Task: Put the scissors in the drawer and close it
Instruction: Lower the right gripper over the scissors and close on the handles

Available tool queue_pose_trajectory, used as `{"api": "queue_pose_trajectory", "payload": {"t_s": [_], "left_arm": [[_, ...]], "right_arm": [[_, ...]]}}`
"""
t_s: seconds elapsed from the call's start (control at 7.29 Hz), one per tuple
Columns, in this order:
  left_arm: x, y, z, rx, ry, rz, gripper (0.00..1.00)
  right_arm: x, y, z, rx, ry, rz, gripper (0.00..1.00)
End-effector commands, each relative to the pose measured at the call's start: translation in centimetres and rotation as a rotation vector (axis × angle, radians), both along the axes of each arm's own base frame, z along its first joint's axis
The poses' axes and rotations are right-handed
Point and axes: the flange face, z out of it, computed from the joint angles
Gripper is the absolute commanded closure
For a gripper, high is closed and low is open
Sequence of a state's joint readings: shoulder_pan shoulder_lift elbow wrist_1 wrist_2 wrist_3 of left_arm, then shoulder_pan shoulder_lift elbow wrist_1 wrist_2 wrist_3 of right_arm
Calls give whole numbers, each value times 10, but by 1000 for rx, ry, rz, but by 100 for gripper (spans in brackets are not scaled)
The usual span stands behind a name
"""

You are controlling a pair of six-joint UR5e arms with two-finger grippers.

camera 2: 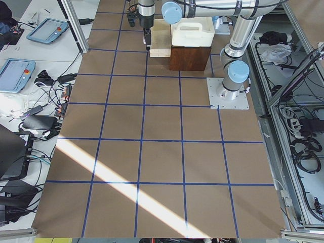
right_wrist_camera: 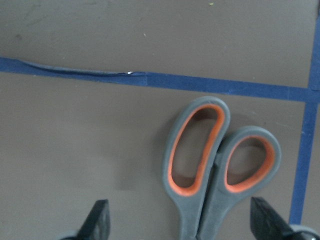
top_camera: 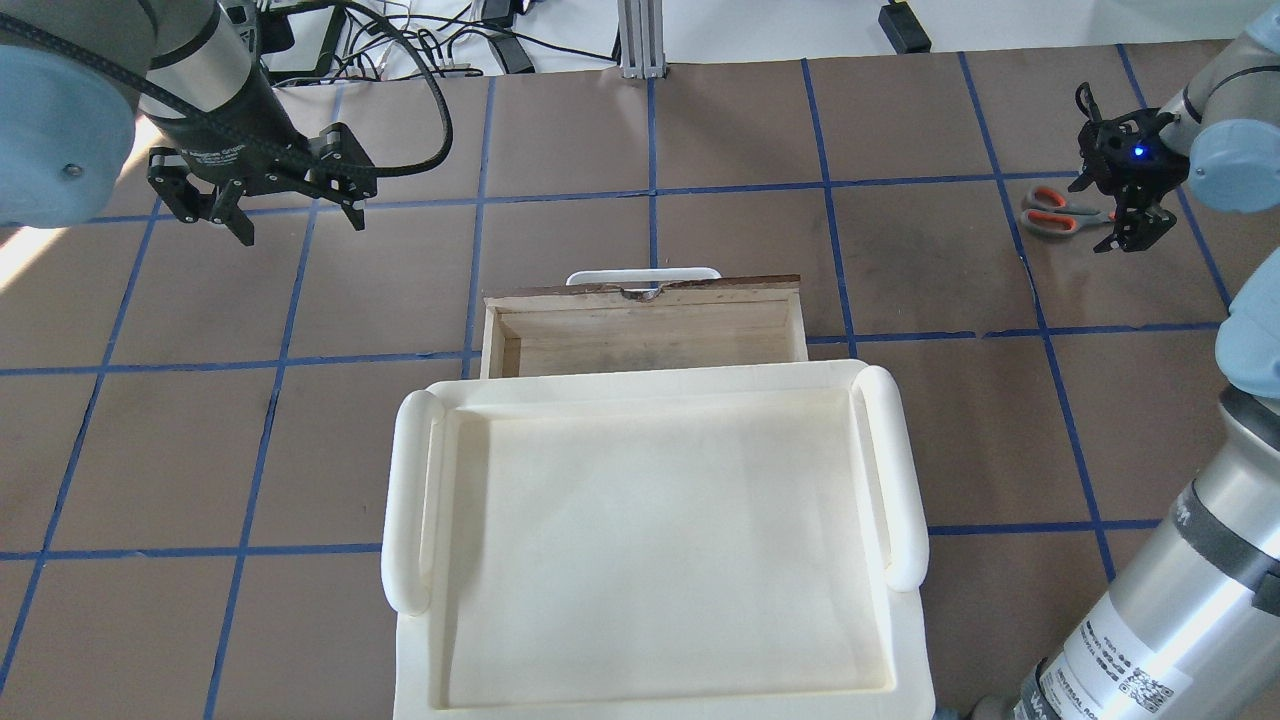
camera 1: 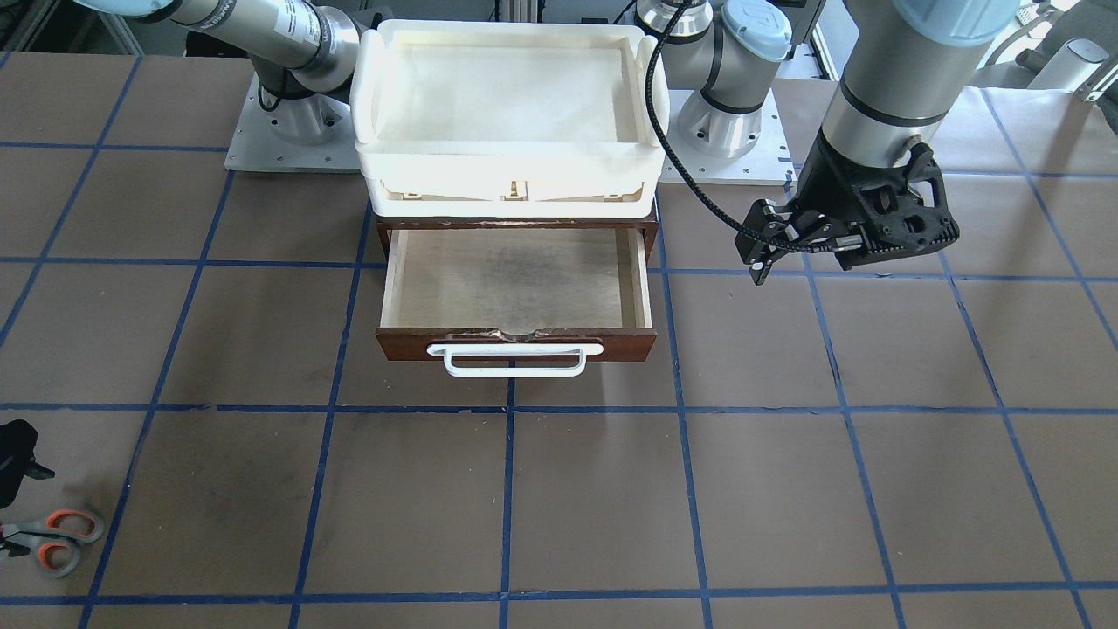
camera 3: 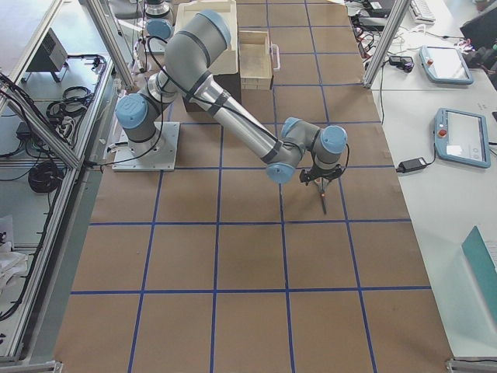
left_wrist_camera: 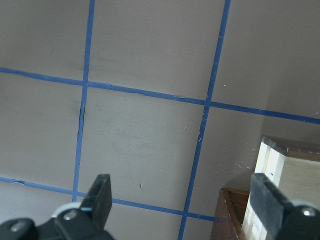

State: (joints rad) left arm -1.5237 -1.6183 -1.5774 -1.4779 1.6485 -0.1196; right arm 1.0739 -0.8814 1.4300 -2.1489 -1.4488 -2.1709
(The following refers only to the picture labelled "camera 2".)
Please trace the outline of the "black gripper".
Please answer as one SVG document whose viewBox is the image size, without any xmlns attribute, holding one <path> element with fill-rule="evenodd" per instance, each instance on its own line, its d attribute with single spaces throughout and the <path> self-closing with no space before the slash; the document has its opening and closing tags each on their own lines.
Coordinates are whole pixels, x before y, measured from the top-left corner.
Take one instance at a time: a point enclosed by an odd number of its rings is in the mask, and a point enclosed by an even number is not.
<svg viewBox="0 0 324 243">
<path fill-rule="evenodd" d="M 151 30 L 150 28 L 144 28 L 144 40 L 145 40 L 145 45 L 147 49 L 150 49 L 151 47 Z"/>
</svg>

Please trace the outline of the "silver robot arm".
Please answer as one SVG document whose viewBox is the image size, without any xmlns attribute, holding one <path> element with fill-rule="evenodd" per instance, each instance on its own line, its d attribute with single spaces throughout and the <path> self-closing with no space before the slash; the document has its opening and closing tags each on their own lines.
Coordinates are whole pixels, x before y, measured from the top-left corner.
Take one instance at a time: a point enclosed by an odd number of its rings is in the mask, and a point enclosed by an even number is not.
<svg viewBox="0 0 324 243">
<path fill-rule="evenodd" d="M 163 1 L 161 12 L 169 24 L 181 19 L 211 17 L 213 28 L 218 35 L 223 29 L 222 21 L 226 16 L 235 17 L 233 30 L 228 44 L 220 53 L 224 79 L 216 88 L 217 97 L 232 101 L 238 98 L 243 83 L 248 79 L 249 68 L 241 58 L 250 43 L 262 17 L 285 1 Z"/>
<path fill-rule="evenodd" d="M 138 0 L 138 16 L 144 31 L 146 49 L 151 47 L 151 27 L 154 25 L 155 3 L 154 0 Z"/>
</svg>

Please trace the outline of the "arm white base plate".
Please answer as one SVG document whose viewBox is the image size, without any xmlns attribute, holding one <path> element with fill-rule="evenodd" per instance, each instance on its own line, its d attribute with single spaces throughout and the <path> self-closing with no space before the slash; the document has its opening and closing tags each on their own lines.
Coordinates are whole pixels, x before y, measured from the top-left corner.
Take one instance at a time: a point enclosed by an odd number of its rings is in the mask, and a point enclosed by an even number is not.
<svg viewBox="0 0 324 243">
<path fill-rule="evenodd" d="M 207 88 L 211 109 L 249 110 L 249 103 L 244 85 L 238 91 L 228 91 L 223 87 L 220 77 L 208 77 Z"/>
</svg>

